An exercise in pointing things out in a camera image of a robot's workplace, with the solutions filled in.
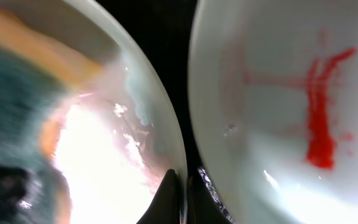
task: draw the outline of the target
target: red smear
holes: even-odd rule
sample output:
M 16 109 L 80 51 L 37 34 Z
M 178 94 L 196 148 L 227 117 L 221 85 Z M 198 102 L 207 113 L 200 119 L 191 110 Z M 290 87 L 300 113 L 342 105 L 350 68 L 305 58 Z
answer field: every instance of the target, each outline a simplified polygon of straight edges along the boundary
M 328 31 L 327 29 L 323 29 L 322 31 L 320 31 L 320 45 L 323 48 L 326 48 L 328 46 Z
M 339 124 L 339 119 L 335 118 L 333 119 L 333 126 L 337 126 Z
M 318 76 L 320 59 L 317 58 L 311 65 L 307 77 L 307 95 L 309 100 L 308 129 L 311 139 L 306 159 L 314 166 L 323 169 L 334 167 L 334 150 L 336 141 L 329 133 L 328 125 L 328 81 L 334 74 L 339 62 L 349 59 L 356 53 L 355 48 L 349 48 L 343 53 L 334 55 L 325 64 Z
M 339 80 L 335 80 L 334 86 L 343 86 L 343 82 L 341 82 Z
M 330 105 L 333 105 L 333 106 L 336 105 L 336 100 L 334 100 L 332 98 L 328 98 L 327 100 Z
M 262 77 L 263 74 L 257 74 L 257 77 Z M 283 80 L 282 78 L 260 78 L 256 79 L 250 72 L 245 71 L 243 73 L 243 82 L 246 85 L 251 84 L 264 84 L 264 85 L 275 85 L 294 89 L 305 89 L 307 83 L 304 80 Z
M 354 155 L 354 152 L 352 150 L 348 150 L 346 151 L 347 155 L 348 156 L 353 156 Z
M 343 76 L 342 70 L 340 68 L 336 69 L 335 76 L 336 77 L 342 77 Z
M 339 138 L 343 141 L 353 141 L 354 140 L 353 134 L 350 133 L 349 131 L 346 131 L 345 133 L 340 134 Z

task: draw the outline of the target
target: white bowl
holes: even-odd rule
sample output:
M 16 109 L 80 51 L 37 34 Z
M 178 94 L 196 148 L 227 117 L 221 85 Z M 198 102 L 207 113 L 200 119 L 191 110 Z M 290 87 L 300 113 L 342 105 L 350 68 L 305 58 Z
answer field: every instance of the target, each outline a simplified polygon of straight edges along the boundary
M 185 149 L 172 104 L 118 21 L 92 0 L 0 0 L 0 8 L 106 71 L 52 118 L 65 122 L 55 163 L 70 187 L 71 223 L 137 222 L 169 168 L 185 189 Z
M 358 223 L 358 1 L 201 0 L 189 76 L 237 223 Z

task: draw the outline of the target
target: black object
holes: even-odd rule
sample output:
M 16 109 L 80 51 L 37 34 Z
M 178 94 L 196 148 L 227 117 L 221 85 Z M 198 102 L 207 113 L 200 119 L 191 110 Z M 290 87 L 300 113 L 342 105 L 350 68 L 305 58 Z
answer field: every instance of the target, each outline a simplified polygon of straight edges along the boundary
M 149 209 L 137 224 L 178 224 L 180 221 L 180 183 L 173 169 L 165 174 Z
M 188 180 L 187 224 L 230 224 L 213 200 L 209 189 L 200 175 L 191 176 Z
M 25 196 L 27 181 L 24 170 L 0 167 L 0 222 L 8 222 L 16 214 L 17 206 Z

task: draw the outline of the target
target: curved rim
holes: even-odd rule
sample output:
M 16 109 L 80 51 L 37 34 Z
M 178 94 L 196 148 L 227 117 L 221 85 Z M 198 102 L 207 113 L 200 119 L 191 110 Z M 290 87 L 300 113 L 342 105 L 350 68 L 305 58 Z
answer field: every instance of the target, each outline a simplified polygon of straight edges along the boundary
M 182 182 L 182 187 L 185 189 L 186 181 L 187 181 L 187 161 L 185 156 L 185 145 L 183 143 L 183 137 L 181 135 L 180 126 L 178 122 L 178 118 L 176 117 L 175 110 L 173 109 L 172 102 L 169 99 L 167 92 L 157 75 L 157 72 L 154 70 L 152 64 L 140 49 L 140 47 L 136 44 L 135 40 L 128 34 L 128 32 L 123 28 L 120 23 L 113 18 L 110 13 L 108 13 L 105 8 L 103 8 L 100 4 L 98 4 L 94 0 L 63 0 L 71 7 L 75 8 L 76 10 L 80 11 L 84 14 L 88 19 L 94 22 L 100 29 L 102 29 L 107 35 L 109 35 L 120 48 L 126 49 L 132 56 L 137 58 L 140 63 L 140 66 L 145 69 L 145 73 L 153 79 L 153 83 L 155 83 L 159 89 L 159 93 L 162 96 L 163 100 L 167 102 L 168 106 L 168 113 L 166 114 L 169 116 L 169 120 L 172 121 L 170 124 L 173 126 L 173 130 L 175 130 L 175 136 L 177 136 L 180 147 L 183 151 L 183 170 L 176 170 L 179 178 Z M 186 220 L 187 216 L 187 202 L 186 202 L 186 191 L 184 193 L 184 208 L 183 208 L 183 217 Z
M 216 27 L 223 24 L 223 20 L 217 16 L 220 14 L 217 9 L 222 11 L 226 5 L 220 0 L 198 3 L 190 39 L 188 92 L 191 124 L 204 168 L 230 215 L 241 223 L 242 208 L 238 200 L 241 191 L 236 182 L 239 180 L 230 178 L 237 172 L 229 166 L 231 158 L 224 153 L 224 121 L 220 119 L 223 114 L 219 103 L 211 100 L 219 99 L 219 75 L 213 74 L 219 71 L 219 44 L 216 43 L 221 41 Z

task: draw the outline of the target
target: white dish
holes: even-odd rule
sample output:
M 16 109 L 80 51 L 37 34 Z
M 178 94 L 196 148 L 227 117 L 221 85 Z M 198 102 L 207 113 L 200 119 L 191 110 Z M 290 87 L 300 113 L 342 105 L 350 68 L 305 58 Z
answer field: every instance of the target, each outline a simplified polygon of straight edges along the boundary
M 190 51 L 196 142 L 235 221 L 358 223 L 358 1 L 200 1 Z
M 89 0 L 0 0 L 0 8 L 107 71 L 52 118 L 65 123 L 55 163 L 70 188 L 72 224 L 136 223 L 169 168 L 184 191 L 185 149 L 172 104 L 118 21 Z

